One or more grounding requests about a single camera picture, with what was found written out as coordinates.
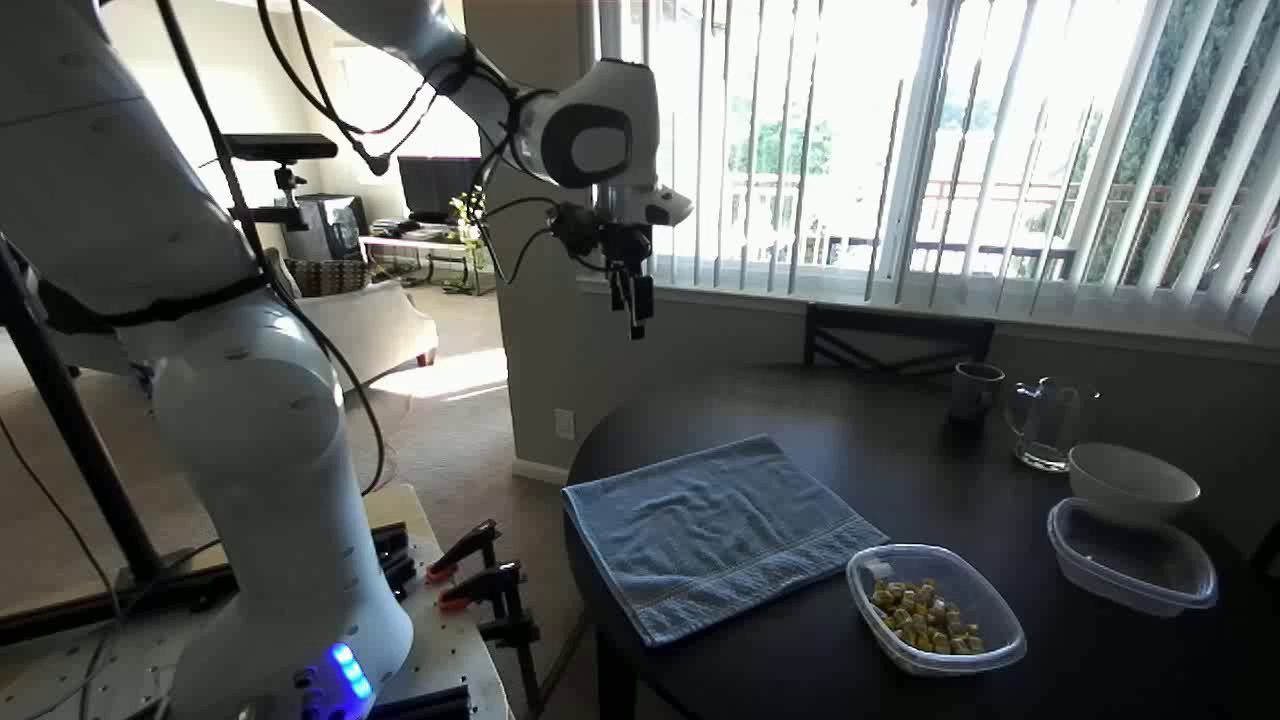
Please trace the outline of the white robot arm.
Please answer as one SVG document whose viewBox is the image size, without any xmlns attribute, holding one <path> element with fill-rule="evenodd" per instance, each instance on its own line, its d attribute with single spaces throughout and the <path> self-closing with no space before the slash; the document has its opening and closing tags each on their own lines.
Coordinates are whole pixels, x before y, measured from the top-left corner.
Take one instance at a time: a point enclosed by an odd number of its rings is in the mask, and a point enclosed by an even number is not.
<svg viewBox="0 0 1280 720">
<path fill-rule="evenodd" d="M 152 373 L 233 605 L 168 720 L 370 720 L 412 651 L 351 478 L 344 390 L 118 56 L 93 0 L 0 0 L 0 232 Z"/>
</svg>

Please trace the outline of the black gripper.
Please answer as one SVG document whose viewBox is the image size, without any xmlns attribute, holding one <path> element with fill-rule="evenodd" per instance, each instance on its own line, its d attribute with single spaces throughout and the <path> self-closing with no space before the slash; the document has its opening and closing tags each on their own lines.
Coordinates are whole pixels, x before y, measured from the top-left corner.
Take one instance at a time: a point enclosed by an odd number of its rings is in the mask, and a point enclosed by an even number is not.
<svg viewBox="0 0 1280 720">
<path fill-rule="evenodd" d="M 625 222 L 609 218 L 599 207 L 580 207 L 580 203 L 556 203 L 553 207 L 553 237 L 560 248 L 591 266 L 614 266 L 614 313 L 628 313 L 633 303 L 633 338 L 646 338 L 647 320 L 653 320 L 653 277 L 640 266 L 653 254 L 653 238 L 646 222 Z"/>
</svg>

